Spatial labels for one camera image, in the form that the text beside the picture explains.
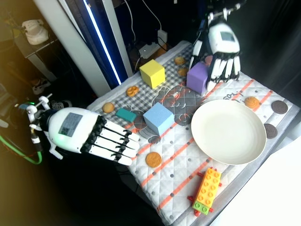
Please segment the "power strip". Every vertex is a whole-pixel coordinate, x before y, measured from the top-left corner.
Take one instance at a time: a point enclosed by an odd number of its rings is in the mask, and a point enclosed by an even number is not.
[[[166,42],[167,42],[167,32],[163,30],[158,30],[158,43],[161,46],[163,46]],[[143,59],[147,59],[160,48],[161,47],[157,43],[153,42],[151,45],[146,44],[141,49],[139,49],[139,53]]]

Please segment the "led light strip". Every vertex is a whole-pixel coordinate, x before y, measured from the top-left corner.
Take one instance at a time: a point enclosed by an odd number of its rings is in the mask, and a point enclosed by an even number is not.
[[[103,46],[103,49],[104,49],[104,51],[105,51],[105,53],[106,53],[106,55],[107,55],[107,58],[108,58],[108,60],[109,60],[109,62],[110,62],[110,64],[111,64],[111,67],[112,67],[112,69],[113,69],[113,71],[114,71],[114,74],[115,74],[115,77],[116,77],[116,79],[117,79],[117,81],[118,81],[118,84],[121,85],[121,81],[120,81],[120,79],[119,79],[119,76],[118,76],[118,74],[117,74],[117,71],[116,71],[116,69],[115,69],[115,66],[114,66],[114,64],[113,64],[113,62],[112,62],[111,56],[110,56],[110,54],[109,54],[109,52],[108,52],[108,49],[107,49],[107,47],[106,47],[106,45],[105,45],[105,43],[104,43],[104,41],[103,41],[102,34],[100,33],[100,30],[99,30],[99,28],[98,28],[98,26],[97,26],[97,23],[96,23],[96,21],[95,21],[95,18],[94,18],[94,16],[93,16],[93,13],[92,13],[90,7],[88,6],[86,0],[83,0],[83,1],[84,1],[85,6],[86,6],[86,9],[87,9],[87,11],[88,11],[88,13],[89,13],[89,16],[90,16],[90,18],[91,18],[91,20],[92,20],[92,23],[93,23],[93,26],[94,26],[94,28],[95,28],[95,30],[96,30],[96,33],[97,33],[97,35],[98,35],[98,38],[99,38],[99,40],[100,40],[100,42],[101,42],[101,44],[102,44],[102,46]]]

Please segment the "lego brick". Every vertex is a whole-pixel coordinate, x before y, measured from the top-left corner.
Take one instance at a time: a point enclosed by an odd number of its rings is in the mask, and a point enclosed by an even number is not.
[[[208,168],[198,190],[196,201],[210,208],[215,198],[220,180],[221,173]]]
[[[206,90],[207,79],[208,69],[205,64],[199,62],[188,71],[186,86],[202,94]]]
[[[174,124],[174,114],[159,102],[144,113],[143,117],[147,126],[158,136],[161,136]]]
[[[155,60],[151,60],[140,67],[143,81],[152,89],[165,81],[165,68]]]
[[[209,212],[209,209],[210,209],[209,207],[207,207],[207,206],[205,206],[205,205],[201,204],[201,203],[200,203],[200,202],[198,202],[198,201],[194,201],[194,203],[193,203],[192,207],[193,207],[195,210],[197,210],[197,211],[200,211],[200,212],[204,213],[205,215],[207,215],[207,214],[208,214],[208,212]]]
[[[123,108],[120,108],[117,112],[116,112],[116,116],[124,119],[124,120],[127,120],[127,121],[130,121],[130,122],[133,122],[136,118],[136,114],[133,113],[133,112],[129,112],[128,110],[126,109],[123,109]]]

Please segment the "green lego brick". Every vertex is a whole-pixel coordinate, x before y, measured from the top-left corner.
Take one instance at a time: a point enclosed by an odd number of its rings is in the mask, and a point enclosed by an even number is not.
[[[133,122],[136,118],[136,114],[133,113],[133,112],[129,112],[128,110],[126,109],[123,109],[123,108],[120,108],[117,112],[116,112],[116,116],[124,119],[124,120],[127,120],[127,121],[130,121],[130,122]]]
[[[201,204],[200,202],[198,202],[198,201],[196,201],[196,200],[194,201],[192,207],[193,207],[195,210],[198,210],[198,211],[204,213],[205,215],[208,214],[209,209],[210,209],[209,207],[207,207],[207,206]]]

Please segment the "round plate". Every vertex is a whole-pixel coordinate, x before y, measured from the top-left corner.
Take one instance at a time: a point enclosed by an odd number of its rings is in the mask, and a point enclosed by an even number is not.
[[[214,100],[198,108],[191,121],[191,131],[205,154],[229,165],[254,161],[267,141],[258,116],[231,100]]]

